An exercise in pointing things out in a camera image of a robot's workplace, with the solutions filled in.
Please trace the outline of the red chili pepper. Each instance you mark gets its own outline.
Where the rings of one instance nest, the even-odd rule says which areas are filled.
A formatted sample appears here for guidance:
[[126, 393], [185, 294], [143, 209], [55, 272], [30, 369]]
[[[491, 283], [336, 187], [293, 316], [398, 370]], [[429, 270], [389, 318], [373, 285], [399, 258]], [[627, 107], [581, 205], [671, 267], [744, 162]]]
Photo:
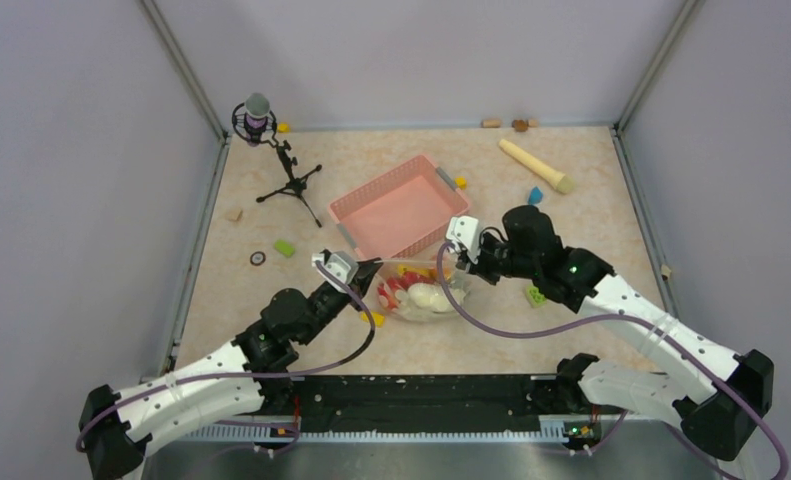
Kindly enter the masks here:
[[408, 299], [408, 290], [411, 286], [430, 283], [431, 279], [429, 277], [415, 272], [406, 272], [403, 275], [388, 277], [376, 287], [378, 303], [384, 309], [394, 310]]

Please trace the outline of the clear dotted zip top bag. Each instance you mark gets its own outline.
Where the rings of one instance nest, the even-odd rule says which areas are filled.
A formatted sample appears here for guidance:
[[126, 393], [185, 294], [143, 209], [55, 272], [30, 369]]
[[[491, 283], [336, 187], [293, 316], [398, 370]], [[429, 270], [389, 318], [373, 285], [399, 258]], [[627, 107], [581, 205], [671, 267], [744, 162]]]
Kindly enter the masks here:
[[470, 281], [443, 261], [442, 273], [432, 260], [383, 259], [372, 284], [377, 310], [387, 317], [414, 323], [434, 323], [458, 317], [445, 295], [446, 285], [461, 306], [470, 294]]

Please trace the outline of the white radish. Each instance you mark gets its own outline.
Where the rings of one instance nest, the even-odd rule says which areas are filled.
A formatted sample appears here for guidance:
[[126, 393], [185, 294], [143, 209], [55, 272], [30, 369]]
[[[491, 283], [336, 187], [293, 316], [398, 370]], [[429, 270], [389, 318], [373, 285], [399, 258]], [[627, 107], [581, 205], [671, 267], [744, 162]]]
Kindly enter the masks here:
[[446, 313], [453, 310], [443, 289], [436, 284], [413, 284], [407, 289], [407, 295], [409, 301], [415, 307], [425, 311]]

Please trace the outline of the pink plastic basket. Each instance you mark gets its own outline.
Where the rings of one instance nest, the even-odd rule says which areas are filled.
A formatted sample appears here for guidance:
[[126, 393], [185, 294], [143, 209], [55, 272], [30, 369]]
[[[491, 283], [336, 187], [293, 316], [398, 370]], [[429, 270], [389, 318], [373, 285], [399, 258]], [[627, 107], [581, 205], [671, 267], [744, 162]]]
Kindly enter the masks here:
[[442, 241], [471, 200], [442, 167], [417, 155], [333, 200], [337, 230], [361, 259], [409, 258]]

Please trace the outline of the yellow mango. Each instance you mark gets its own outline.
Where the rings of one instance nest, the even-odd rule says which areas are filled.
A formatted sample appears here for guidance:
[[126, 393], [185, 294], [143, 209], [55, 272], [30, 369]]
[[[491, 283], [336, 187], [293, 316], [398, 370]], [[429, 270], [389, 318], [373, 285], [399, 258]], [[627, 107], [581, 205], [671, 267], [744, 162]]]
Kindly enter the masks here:
[[415, 265], [400, 264], [397, 266], [396, 270], [398, 274], [401, 276], [405, 276], [408, 273], [427, 277], [427, 278], [433, 278], [434, 276], [430, 268], [415, 266]]

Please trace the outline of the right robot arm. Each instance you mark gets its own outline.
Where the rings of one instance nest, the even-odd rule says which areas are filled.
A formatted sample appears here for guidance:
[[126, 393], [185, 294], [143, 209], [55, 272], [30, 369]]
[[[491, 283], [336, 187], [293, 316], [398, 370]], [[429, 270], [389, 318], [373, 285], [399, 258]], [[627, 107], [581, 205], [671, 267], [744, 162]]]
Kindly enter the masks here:
[[564, 245], [550, 217], [535, 206], [509, 210], [502, 224], [498, 236], [474, 217], [454, 217], [446, 246], [464, 272], [491, 285], [502, 278], [527, 280], [579, 317], [533, 338], [601, 323], [658, 368], [645, 372], [578, 354], [558, 373], [557, 397], [565, 409], [583, 412], [594, 404], [630, 410], [678, 429], [718, 460], [735, 460], [756, 430], [780, 445], [764, 420], [774, 383], [768, 356], [740, 354], [689, 328], [593, 252]]

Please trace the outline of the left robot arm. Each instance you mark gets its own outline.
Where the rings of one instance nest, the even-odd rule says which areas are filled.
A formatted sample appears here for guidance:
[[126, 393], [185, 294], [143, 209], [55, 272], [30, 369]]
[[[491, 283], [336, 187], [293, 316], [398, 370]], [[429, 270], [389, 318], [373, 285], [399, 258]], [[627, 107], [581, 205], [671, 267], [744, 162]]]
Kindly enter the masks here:
[[312, 266], [323, 283], [312, 293], [277, 291], [260, 317], [213, 352], [139, 385], [105, 384], [86, 397], [76, 449], [95, 479], [122, 479], [147, 457], [204, 426], [235, 415], [279, 413], [290, 404], [298, 360], [309, 344], [347, 307], [367, 312], [363, 298], [381, 269], [376, 257], [357, 261], [323, 250]]

